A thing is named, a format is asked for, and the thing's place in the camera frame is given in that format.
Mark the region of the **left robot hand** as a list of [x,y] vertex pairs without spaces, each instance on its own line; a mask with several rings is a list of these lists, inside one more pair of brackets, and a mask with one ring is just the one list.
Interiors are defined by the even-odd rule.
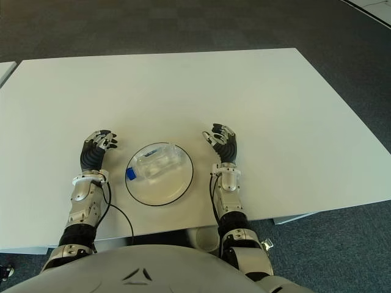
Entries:
[[110,130],[99,130],[88,136],[82,146],[80,154],[81,170],[101,170],[104,155],[107,150],[117,148],[116,134]]

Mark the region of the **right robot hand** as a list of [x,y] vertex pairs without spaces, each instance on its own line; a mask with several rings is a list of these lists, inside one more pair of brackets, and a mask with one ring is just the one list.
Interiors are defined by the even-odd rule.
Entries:
[[203,131],[204,139],[219,156],[221,163],[236,164],[237,142],[235,132],[226,125],[214,123],[211,133]]

